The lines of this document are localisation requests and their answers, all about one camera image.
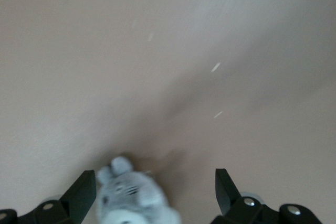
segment black metal bracket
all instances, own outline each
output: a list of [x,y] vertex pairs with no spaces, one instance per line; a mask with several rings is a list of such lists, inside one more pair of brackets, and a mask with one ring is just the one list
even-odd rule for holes
[[46,201],[21,217],[13,209],[0,210],[0,224],[80,224],[95,199],[96,177],[86,170],[59,200]]
[[222,216],[211,224],[322,224],[306,207],[285,204],[276,212],[252,197],[242,197],[226,169],[216,169],[216,198]]

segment plush toy body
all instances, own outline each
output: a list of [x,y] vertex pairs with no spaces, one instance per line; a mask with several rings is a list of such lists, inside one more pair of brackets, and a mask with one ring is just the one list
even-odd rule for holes
[[158,184],[145,173],[135,172],[127,158],[115,158],[97,178],[102,184],[97,197],[100,224],[181,223]]

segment beige surface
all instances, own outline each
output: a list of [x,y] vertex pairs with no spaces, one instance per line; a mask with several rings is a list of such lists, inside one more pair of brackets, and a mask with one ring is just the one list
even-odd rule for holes
[[335,14],[336,0],[0,0],[0,209],[22,215],[126,152],[184,223],[219,214],[222,167],[270,207],[334,223]]

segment stuffed animal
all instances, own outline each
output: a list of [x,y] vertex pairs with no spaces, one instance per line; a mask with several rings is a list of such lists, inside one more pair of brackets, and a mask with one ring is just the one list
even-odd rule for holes
[[102,184],[97,197],[100,224],[181,224],[158,184],[146,173],[133,170],[125,157],[112,160],[97,173]]

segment white streak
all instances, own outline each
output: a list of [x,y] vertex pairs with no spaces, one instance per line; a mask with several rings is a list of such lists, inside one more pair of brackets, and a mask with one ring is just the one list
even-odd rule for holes
[[215,115],[214,118],[218,117],[220,114],[222,114],[222,111],[220,111],[217,115]]
[[154,33],[150,33],[149,36],[148,36],[148,40],[147,41],[148,42],[152,41],[153,37],[154,37]]
[[217,63],[216,66],[211,70],[211,73],[215,72],[221,63]]

